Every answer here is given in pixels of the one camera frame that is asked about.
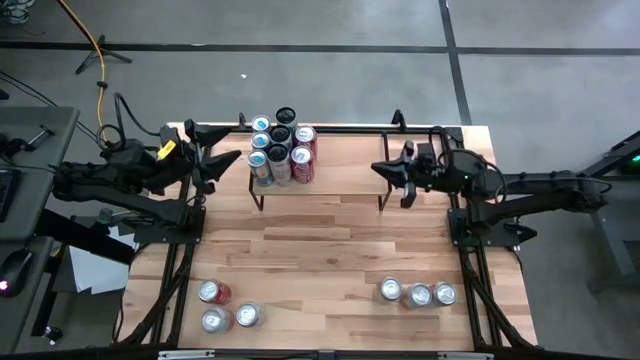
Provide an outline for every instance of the computer mouse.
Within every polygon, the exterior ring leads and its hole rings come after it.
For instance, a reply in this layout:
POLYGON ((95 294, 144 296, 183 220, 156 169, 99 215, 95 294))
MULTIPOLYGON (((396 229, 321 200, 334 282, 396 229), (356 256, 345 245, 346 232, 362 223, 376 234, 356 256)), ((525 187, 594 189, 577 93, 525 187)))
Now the computer mouse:
POLYGON ((31 266, 33 252, 14 251, 0 265, 0 296, 13 297, 22 291, 31 266))

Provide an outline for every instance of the can top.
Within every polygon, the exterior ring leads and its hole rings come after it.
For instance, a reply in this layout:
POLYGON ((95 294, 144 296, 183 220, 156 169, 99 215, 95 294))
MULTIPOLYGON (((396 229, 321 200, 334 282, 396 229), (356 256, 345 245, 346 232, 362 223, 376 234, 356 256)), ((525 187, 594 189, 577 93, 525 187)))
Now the can top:
POLYGON ((296 130, 296 139, 298 141, 309 142, 316 136, 316 130, 311 126, 302 126, 296 130))
POLYGON ((249 165, 259 167, 267 163, 267 154, 262 150, 253 150, 249 154, 249 165))
POLYGON ((451 305, 456 302, 456 290, 451 284, 442 282, 437 284, 436 298, 445 305, 451 305))
POLYGON ((311 150, 304 146, 298 146, 291 152, 291 158, 296 164, 306 164, 311 161, 311 150))
POLYGON ((222 326, 224 319, 217 309, 209 309, 202 314, 202 327, 204 329, 214 331, 222 326))
POLYGON ((269 159, 271 161, 283 161, 287 158, 288 151, 284 145, 275 144, 269 149, 269 159))
POLYGON ((417 305, 429 305, 431 303, 431 290, 425 284, 417 283, 411 287, 411 300, 417 305))
POLYGON ((258 321, 258 309, 251 303, 244 303, 236 310, 236 320, 241 326, 251 326, 258 321))
POLYGON ((266 115, 257 115, 251 120, 251 127, 254 130, 267 130, 271 126, 269 118, 266 115))
POLYGON ((205 281, 200 285, 200 290, 198 290, 198 295, 202 300, 211 300, 218 295, 218 291, 220 291, 218 283, 215 281, 205 281))
POLYGON ((397 300, 402 295, 402 286, 400 286, 400 282, 397 279, 388 277, 382 281, 380 291, 385 298, 397 300))
POLYGON ((269 145, 269 135, 267 133, 256 133, 251 137, 251 145, 254 148, 263 148, 269 145))
POLYGON ((289 124, 296 119, 296 112, 290 107, 283 107, 276 111, 276 120, 282 124, 289 124))
POLYGON ((284 125, 274 126, 273 129, 271 129, 271 138, 275 142, 287 141, 290 134, 291 130, 289 130, 289 128, 284 125))

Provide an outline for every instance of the soda can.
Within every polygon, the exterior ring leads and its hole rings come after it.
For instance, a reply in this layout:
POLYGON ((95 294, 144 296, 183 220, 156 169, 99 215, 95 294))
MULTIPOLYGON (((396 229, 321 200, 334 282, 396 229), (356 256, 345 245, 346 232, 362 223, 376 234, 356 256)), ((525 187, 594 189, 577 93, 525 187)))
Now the soda can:
POLYGON ((254 327, 262 323, 264 309, 254 302, 240 304, 236 310, 236 321, 242 327, 254 327))
POLYGON ((269 120, 269 117, 266 115, 258 115, 251 120, 251 128, 255 132, 264 131, 268 133, 270 127, 271 127, 271 121, 269 120))
POLYGON ((269 186, 273 184, 273 176, 267 163, 267 153, 262 150, 253 150, 249 154, 249 167, 251 173, 256 178, 258 186, 269 186))
POLYGON ((378 284, 374 295, 377 300, 383 303, 397 301, 402 296, 402 285, 398 279, 386 277, 378 284))
POLYGON ((436 303, 442 306, 449 306, 456 302, 456 289, 445 281, 437 282, 433 286, 433 295, 436 303))
POLYGON ((205 311, 200 320, 202 330, 209 334, 227 332, 231 330, 233 323, 233 314, 231 311, 218 306, 205 311))
POLYGON ((318 158, 318 135, 311 126, 301 126, 295 134, 296 146, 304 146, 311 149, 313 158, 318 158))
POLYGON ((298 146, 291 152, 291 169, 293 177, 301 184, 308 184, 313 181, 313 153, 311 149, 298 146))
POLYGON ((284 145, 288 151, 293 148, 291 129, 284 125, 276 125, 271 129, 271 141, 274 144, 284 145))
POLYGON ((269 149, 269 167, 276 184, 287 186, 291 181, 291 164, 289 162, 289 150, 284 145, 274 144, 269 149))
POLYGON ((251 146, 254 149, 268 150, 271 145, 271 137, 264 131, 255 132, 251 136, 251 146))
POLYGON ((231 300, 231 288, 218 280, 207 280, 198 290, 200 300, 208 304, 224 305, 231 300))
POLYGON ((279 125, 284 125, 291 129, 292 133, 295 132, 298 127, 296 112, 290 107, 283 107, 276 111, 276 122, 279 125))
POLYGON ((407 309, 429 306, 431 304, 431 289, 422 283, 415 283, 405 290, 402 295, 402 305, 407 309))

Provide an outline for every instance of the white paper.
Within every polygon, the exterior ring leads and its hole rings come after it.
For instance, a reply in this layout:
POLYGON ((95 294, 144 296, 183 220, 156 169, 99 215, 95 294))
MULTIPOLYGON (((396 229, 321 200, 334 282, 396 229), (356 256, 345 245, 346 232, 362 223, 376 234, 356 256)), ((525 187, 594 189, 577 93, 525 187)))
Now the white paper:
MULTIPOLYGON (((109 228, 109 237, 136 248, 134 234, 120 236, 118 227, 109 228)), ((93 255, 75 247, 69 248, 78 292, 91 288, 91 294, 122 289, 129 279, 129 266, 93 255)))

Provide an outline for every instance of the concrete floor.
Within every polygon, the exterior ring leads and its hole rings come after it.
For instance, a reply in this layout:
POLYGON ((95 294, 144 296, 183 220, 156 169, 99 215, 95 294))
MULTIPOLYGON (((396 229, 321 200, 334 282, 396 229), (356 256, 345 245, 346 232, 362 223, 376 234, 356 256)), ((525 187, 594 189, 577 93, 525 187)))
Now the concrete floor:
MULTIPOLYGON (((444 46, 438 0, 112 0, 69 1, 97 35, 114 42, 444 46)), ((449 0, 458 46, 637 48, 635 0, 449 0)), ((50 0, 33 8, 26 28, 0 39, 83 41, 50 0)), ((231 121, 292 106, 305 121, 387 123, 401 108, 419 124, 460 124, 446 54, 133 52, 131 65, 109 60, 110 91, 121 92, 143 124, 231 121)), ((0 49, 0 69, 81 110, 95 128, 99 67, 76 76, 84 51, 0 49)), ((505 172, 579 170, 638 130, 640 57, 460 56, 473 124, 488 125, 505 172)), ((2 105, 37 105, 11 88, 2 105)), ((113 119, 109 98, 106 119, 113 119)), ((133 126, 132 136, 146 140, 133 126)), ((77 134, 68 160, 99 160, 77 134)), ((57 211, 99 204, 50 201, 57 211)), ((551 350, 640 357, 640 296, 585 283, 607 270, 586 215, 554 212, 524 218, 538 238, 523 246, 524 277, 541 345, 551 350)), ((116 296, 105 303, 117 306, 116 296)), ((69 307, 95 306, 74 300, 69 307)), ((81 333, 86 323, 55 321, 81 333)), ((68 336, 61 348, 103 345, 68 336)), ((23 345, 23 349, 39 345, 23 345)))

